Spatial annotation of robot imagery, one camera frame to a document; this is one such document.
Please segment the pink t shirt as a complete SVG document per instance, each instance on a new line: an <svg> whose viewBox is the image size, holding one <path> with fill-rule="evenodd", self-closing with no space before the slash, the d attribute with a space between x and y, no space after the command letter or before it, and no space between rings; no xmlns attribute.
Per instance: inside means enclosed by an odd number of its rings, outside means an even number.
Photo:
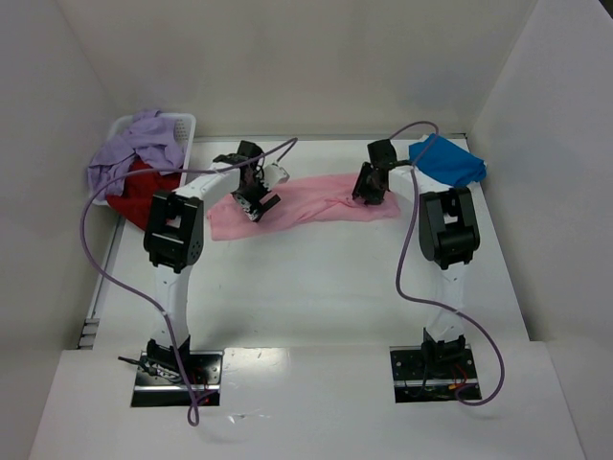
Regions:
<svg viewBox="0 0 613 460"><path fill-rule="evenodd" d="M400 216L396 198L387 194L380 205L365 205L352 199L355 173L291 179L275 188L280 202L254 222L231 196L207 212L210 238L236 241L283 232L312 222L370 222Z"/></svg>

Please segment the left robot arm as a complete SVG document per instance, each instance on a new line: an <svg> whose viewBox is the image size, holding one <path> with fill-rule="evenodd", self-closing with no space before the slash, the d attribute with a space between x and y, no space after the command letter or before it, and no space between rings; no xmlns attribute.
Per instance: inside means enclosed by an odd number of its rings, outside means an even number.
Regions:
<svg viewBox="0 0 613 460"><path fill-rule="evenodd" d="M261 166L263 150L242 141L238 151L217 156L210 173L172 191L153 195L144 248L155 268L155 301L162 323L147 345L153 363L174 372L191 360L187 323L188 289L193 266L205 244L205 213L230 196L252 222L259 221L280 198L275 186L289 179L278 163Z"/></svg>

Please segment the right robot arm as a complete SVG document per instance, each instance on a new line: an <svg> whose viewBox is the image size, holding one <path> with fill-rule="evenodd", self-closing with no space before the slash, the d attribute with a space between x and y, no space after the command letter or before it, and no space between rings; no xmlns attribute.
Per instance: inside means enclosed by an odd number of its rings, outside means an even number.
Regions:
<svg viewBox="0 0 613 460"><path fill-rule="evenodd" d="M387 194L393 194L412 203L409 229L397 264L396 289L405 300L437 309L423 328L422 349L449 359L465 349L461 317L465 273L480 246L471 191L443 184L411 161L400 161L389 139L374 141L367 150L369 160L361 167L352 198L360 204L380 205ZM411 296L401 287L404 259L414 233L418 234L423 258L438 267L433 300Z"/></svg>

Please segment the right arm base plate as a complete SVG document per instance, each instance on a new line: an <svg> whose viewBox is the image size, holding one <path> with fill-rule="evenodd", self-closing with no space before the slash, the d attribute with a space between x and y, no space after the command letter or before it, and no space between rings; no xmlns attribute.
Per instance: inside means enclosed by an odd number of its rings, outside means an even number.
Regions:
<svg viewBox="0 0 613 460"><path fill-rule="evenodd" d="M396 403L438 403L482 399L473 353L466 347L458 363L435 367L426 364L420 347L390 349Z"/></svg>

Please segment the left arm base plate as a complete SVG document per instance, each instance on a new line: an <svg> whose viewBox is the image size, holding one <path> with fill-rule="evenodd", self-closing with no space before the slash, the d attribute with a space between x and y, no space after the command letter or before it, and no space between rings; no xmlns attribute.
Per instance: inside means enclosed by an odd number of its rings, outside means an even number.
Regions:
<svg viewBox="0 0 613 460"><path fill-rule="evenodd" d="M188 385L176 370L149 360L145 352L138 359L119 356L119 361L136 367L132 407L189 406ZM186 365L188 381L198 406L219 406L223 353L193 352Z"/></svg>

